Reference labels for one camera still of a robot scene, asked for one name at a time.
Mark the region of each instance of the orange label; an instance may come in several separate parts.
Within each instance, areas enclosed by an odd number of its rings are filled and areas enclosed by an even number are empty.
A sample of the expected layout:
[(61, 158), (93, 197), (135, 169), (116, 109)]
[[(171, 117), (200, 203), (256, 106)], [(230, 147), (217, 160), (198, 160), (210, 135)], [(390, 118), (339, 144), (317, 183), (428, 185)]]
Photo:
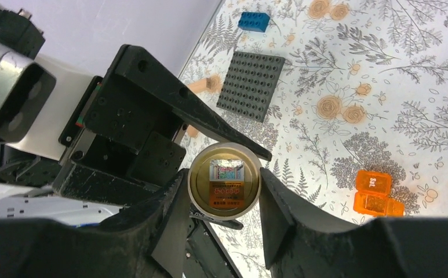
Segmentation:
[(243, 181), (210, 181), (209, 205), (214, 209), (237, 209), (244, 206)]

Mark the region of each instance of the blue lego brick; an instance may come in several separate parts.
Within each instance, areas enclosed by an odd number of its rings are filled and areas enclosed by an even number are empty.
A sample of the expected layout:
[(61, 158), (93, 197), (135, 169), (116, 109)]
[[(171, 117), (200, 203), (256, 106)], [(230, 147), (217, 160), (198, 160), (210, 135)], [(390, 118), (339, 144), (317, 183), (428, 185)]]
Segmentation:
[(268, 27), (269, 15), (266, 13), (250, 13), (241, 14), (238, 27), (245, 31), (265, 32)]

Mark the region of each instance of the floral pattern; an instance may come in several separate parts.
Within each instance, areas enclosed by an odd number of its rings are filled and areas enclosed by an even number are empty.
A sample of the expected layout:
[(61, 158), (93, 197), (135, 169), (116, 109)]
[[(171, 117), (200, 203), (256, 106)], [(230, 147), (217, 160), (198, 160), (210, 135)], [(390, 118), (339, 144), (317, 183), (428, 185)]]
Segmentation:
[[(265, 33), (237, 28), (264, 12)], [(232, 52), (286, 59), (263, 123), (216, 108)], [(198, 96), (273, 153), (262, 161), (305, 200), (362, 225), (360, 169), (389, 173), (407, 217), (448, 217), (448, 0), (226, 0), (180, 79), (211, 78)], [(189, 129), (183, 166), (213, 140)], [(244, 277), (264, 267), (259, 207), (216, 231)]]

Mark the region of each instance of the label on can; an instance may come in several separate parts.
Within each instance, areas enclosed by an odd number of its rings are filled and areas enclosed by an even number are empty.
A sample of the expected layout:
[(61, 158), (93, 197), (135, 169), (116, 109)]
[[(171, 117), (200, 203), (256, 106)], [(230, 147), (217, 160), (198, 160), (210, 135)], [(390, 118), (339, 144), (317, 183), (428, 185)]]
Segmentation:
[(244, 163), (241, 160), (210, 161), (209, 206), (236, 209), (244, 206)]

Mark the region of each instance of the gold can lid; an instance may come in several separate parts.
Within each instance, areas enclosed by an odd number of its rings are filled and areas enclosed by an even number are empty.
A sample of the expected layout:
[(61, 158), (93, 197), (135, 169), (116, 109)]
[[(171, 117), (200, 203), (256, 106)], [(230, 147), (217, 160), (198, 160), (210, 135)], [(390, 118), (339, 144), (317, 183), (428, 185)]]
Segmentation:
[(204, 149), (190, 167), (188, 191), (193, 204), (205, 215), (236, 219), (258, 202), (261, 162), (237, 143), (216, 143)]

